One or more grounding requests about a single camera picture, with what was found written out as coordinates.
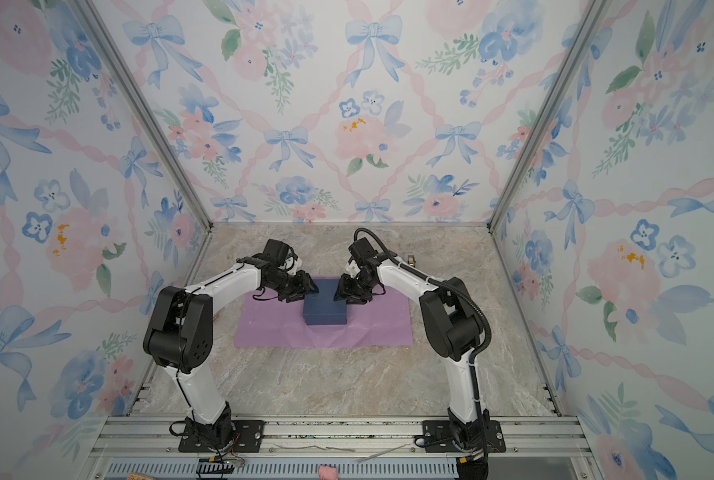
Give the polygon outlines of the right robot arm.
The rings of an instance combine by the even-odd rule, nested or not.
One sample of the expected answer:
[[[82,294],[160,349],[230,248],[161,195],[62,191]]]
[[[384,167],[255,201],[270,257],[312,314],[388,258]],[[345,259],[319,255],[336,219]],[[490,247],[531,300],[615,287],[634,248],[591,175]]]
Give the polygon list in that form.
[[[391,288],[418,305],[426,339],[443,361],[453,442],[463,451],[485,453],[488,420],[477,357],[489,347],[492,330],[463,281],[457,277],[443,280],[418,270],[367,228],[355,230],[349,253],[334,298],[366,305]]]

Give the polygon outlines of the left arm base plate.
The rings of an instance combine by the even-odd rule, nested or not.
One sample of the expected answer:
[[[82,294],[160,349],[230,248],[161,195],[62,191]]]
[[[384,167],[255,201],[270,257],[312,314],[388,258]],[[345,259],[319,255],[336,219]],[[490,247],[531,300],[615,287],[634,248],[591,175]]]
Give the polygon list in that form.
[[[262,420],[229,420],[216,425],[188,419],[181,438],[180,453],[258,453],[266,423]]]

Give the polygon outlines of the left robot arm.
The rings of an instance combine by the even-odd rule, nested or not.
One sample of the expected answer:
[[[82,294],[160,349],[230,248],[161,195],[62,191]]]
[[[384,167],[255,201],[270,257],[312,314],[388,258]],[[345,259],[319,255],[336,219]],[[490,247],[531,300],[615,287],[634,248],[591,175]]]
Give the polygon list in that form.
[[[199,448],[225,452],[238,438],[230,404],[219,392],[209,365],[214,316],[249,293],[276,293],[294,303],[317,294],[294,249],[269,240],[263,251],[242,257],[228,270],[187,287],[165,287],[157,295],[143,349],[173,380],[187,405],[180,434]]]

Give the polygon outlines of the dark blue gift box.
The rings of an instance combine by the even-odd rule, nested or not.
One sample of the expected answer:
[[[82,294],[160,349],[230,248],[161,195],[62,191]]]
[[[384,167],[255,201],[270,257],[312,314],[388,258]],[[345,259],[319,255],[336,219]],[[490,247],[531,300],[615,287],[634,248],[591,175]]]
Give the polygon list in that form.
[[[302,315],[308,326],[341,326],[347,323],[347,304],[335,302],[333,296],[338,278],[316,278],[317,294],[304,299]]]

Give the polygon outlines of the aluminium rail frame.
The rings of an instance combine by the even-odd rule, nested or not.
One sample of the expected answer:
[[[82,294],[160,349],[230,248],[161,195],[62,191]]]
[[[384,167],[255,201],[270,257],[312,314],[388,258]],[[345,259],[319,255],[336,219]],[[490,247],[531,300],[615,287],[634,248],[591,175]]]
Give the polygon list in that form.
[[[239,416],[223,454],[186,447],[173,415],[107,420],[82,479],[599,479],[574,417],[494,417],[487,455],[454,446],[444,417]]]

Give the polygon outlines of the purple wrapping paper sheet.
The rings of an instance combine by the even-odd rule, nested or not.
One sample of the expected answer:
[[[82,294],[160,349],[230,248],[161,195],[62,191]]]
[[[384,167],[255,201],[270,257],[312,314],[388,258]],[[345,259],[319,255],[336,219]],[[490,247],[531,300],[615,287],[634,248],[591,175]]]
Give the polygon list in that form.
[[[236,347],[300,349],[410,346],[410,301],[393,288],[377,290],[365,305],[333,300],[337,280],[318,278],[320,292],[285,303],[248,295],[234,337]]]

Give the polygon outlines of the pink object on rail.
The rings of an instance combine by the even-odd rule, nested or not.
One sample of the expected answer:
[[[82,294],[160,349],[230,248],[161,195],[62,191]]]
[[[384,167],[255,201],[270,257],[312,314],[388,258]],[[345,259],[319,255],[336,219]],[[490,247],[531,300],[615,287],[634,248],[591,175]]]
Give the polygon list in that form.
[[[336,468],[328,465],[321,465],[317,471],[320,480],[338,480],[338,471]]]

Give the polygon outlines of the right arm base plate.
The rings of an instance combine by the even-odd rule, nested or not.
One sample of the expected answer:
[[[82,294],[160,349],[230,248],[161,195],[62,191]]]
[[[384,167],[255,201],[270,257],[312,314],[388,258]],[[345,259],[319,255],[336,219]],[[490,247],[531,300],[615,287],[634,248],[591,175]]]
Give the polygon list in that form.
[[[485,420],[485,428],[478,421],[464,425],[452,420],[425,420],[414,444],[427,453],[459,455],[480,452],[483,446],[488,453],[504,453],[507,449],[501,425],[492,419]]]

